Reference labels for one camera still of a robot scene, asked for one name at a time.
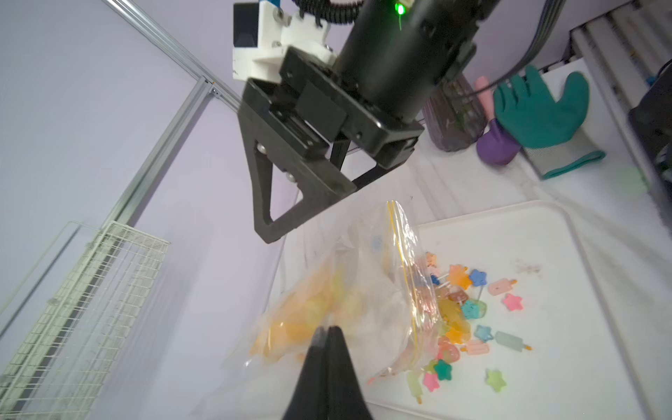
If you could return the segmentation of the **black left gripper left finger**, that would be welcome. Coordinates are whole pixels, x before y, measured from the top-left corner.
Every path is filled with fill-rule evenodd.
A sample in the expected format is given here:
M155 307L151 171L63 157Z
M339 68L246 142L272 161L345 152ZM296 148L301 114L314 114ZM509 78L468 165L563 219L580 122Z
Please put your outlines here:
M328 331L319 327L311 339L283 420L327 419L327 342Z

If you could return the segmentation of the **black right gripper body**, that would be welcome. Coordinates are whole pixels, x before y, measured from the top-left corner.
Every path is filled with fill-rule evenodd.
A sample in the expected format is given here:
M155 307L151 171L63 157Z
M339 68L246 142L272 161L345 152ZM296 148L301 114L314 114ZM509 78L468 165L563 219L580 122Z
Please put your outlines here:
M310 54L290 48L278 83L248 79L237 112L250 171L255 232L274 243L404 164L423 132L350 96ZM271 215L273 171L303 198Z

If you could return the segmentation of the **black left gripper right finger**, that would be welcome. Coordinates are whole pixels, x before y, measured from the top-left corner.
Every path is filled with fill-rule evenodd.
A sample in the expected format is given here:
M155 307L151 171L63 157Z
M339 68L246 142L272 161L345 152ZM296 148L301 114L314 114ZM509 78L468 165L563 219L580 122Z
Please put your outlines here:
M345 336L339 327L328 330L328 418L373 419L364 401Z

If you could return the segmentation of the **clear ziploc bag of candies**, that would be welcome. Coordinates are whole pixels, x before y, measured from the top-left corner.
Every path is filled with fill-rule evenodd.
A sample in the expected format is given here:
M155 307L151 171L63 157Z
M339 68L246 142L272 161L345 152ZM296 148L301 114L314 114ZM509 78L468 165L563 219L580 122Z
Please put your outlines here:
M436 294L418 232L388 201L358 218L255 322L195 419L278 419L318 330L339 327L356 381L418 370L438 351Z

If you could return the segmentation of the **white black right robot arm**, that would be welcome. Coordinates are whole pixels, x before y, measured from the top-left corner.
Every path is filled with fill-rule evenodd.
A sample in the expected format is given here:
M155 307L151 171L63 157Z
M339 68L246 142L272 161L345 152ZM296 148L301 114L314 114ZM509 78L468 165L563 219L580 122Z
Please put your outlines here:
M403 165L417 116L472 59L492 1L233 7L233 74L255 232L274 243Z

